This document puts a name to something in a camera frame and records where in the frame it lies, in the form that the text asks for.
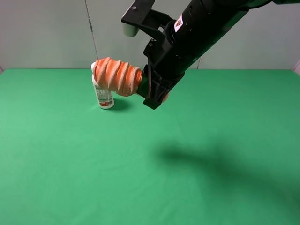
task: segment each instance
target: orange ribbed object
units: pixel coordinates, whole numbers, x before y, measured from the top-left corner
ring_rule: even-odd
[[[96,61],[93,74],[101,88],[115,91],[121,96],[130,96],[136,93],[142,81],[140,68],[130,65],[128,62],[112,60],[109,57]]]

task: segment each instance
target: label sticker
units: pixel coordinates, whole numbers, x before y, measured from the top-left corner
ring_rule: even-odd
[[[175,32],[177,32],[179,30],[179,28],[183,25],[183,20],[182,20],[182,15],[179,17],[178,20],[176,20],[175,24],[174,24],[174,29]]]
[[[98,101],[101,106],[105,106],[102,104],[112,104],[113,103],[113,97],[110,91],[103,90],[100,87],[95,87],[97,92]]]

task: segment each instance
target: white bottle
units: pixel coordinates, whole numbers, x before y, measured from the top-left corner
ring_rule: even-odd
[[[92,71],[94,69],[94,66],[95,66],[95,62],[91,65]],[[100,88],[94,79],[94,74],[92,74],[92,82],[93,82],[95,94],[96,94],[100,108],[109,109],[109,108],[113,107],[114,100],[113,100],[112,92]]]

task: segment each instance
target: black robotic arm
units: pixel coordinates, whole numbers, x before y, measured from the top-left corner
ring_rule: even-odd
[[[155,0],[135,0],[122,17],[124,33],[133,37],[142,30],[152,37],[144,55],[137,93],[144,104],[159,107],[164,97],[184,76],[185,71],[210,49],[250,9],[270,0],[192,0],[178,20],[152,8]],[[300,0],[274,0],[276,4]]]

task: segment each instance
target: green surface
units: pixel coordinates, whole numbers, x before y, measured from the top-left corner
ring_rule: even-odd
[[[300,77],[189,70],[157,110],[89,69],[0,76],[1,225],[299,225]]]

